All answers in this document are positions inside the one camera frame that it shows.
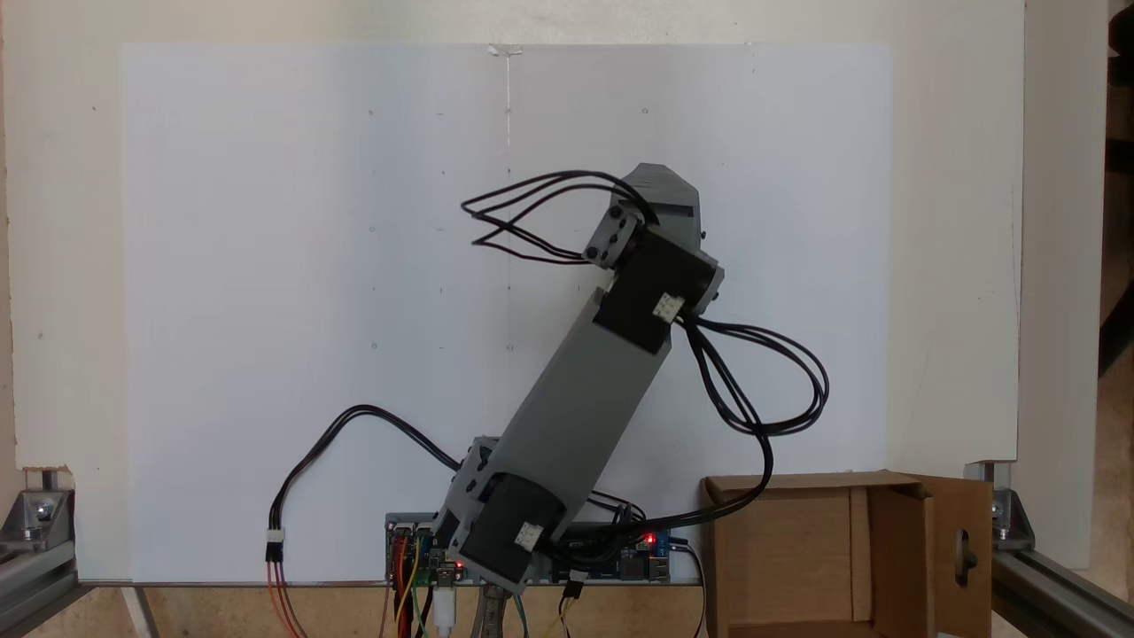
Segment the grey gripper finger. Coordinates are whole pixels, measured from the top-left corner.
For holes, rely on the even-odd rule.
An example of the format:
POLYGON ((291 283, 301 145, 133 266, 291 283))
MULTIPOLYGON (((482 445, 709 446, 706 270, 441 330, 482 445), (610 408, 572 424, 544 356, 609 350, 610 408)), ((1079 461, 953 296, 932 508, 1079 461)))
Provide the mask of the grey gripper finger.
POLYGON ((702 250, 703 230, 699 190, 666 165, 640 163, 631 175, 623 178, 648 205, 655 211, 657 222, 648 222, 634 199, 620 198, 620 207, 626 214, 641 218, 631 235, 624 257, 638 250, 638 243, 648 227, 657 227, 670 241, 680 244, 685 250, 702 250))

